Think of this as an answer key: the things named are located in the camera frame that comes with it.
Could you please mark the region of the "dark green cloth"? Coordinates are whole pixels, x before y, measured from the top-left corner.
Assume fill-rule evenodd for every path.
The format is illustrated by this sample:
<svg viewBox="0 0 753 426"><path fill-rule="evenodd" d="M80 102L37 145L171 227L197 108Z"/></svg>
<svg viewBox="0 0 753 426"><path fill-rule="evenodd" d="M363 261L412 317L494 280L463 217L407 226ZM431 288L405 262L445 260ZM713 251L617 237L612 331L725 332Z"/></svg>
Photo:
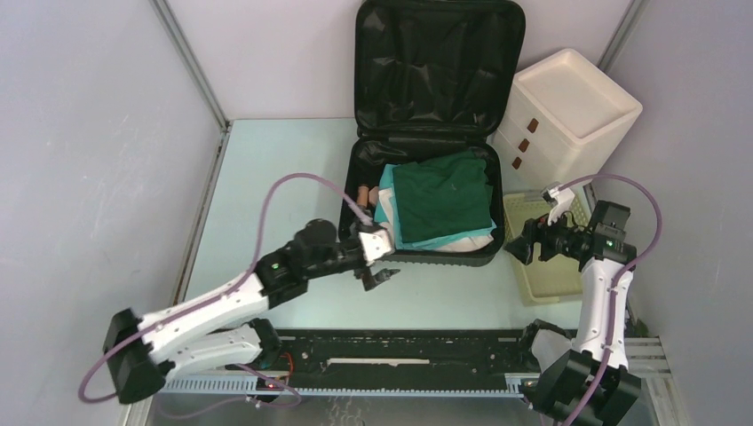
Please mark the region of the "dark green cloth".
<svg viewBox="0 0 753 426"><path fill-rule="evenodd" d="M402 242L489 235L495 229L485 160L470 151L411 162L392 169L394 208Z"/></svg>

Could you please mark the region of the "black ribbed hard-shell suitcase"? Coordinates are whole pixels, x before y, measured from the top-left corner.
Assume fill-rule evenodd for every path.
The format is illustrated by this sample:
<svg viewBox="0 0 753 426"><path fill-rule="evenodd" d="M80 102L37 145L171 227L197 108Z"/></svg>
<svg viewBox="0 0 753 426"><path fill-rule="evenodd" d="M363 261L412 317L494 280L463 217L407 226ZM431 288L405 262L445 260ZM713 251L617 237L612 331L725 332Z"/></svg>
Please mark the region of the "black ribbed hard-shell suitcase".
<svg viewBox="0 0 753 426"><path fill-rule="evenodd" d="M470 152L486 165L492 241L466 253L399 249L394 262L481 267L502 248L500 125L526 34L513 1L365 1L354 22L353 144L345 192L375 186L388 164Z"/></svg>

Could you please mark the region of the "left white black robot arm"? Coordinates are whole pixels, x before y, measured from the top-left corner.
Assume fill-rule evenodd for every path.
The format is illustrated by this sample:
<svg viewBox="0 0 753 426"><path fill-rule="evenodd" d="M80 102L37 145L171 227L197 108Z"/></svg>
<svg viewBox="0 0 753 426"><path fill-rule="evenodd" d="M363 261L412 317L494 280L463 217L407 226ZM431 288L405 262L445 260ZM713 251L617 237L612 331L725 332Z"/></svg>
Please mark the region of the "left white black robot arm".
<svg viewBox="0 0 753 426"><path fill-rule="evenodd" d="M264 312L306 293L310 280L352 272L370 291L396 273L372 273L375 261L393 253L389 231L358 225L346 240L335 226L314 219L284 246L242 272L182 304L137 315L131 308L110 320L103 352L124 405L153 396L183 376L233 364L270 369L281 357L281 341Z"/></svg>

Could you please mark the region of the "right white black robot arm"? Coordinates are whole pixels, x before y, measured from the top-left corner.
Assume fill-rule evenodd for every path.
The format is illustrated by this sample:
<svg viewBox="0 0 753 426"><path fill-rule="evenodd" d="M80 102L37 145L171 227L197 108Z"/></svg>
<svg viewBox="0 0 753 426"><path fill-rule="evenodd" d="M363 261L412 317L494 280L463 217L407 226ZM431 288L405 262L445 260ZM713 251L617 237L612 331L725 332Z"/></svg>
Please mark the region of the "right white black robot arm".
<svg viewBox="0 0 753 426"><path fill-rule="evenodd" d="M630 209L598 201L586 226L565 217L528 219L504 248L522 264L555 256L574 259L582 279L582 309L574 339L536 320L516 348L519 364L541 374L523 389L539 414L559 425L617 425L641 393L628 367L625 311L637 250L625 240Z"/></svg>

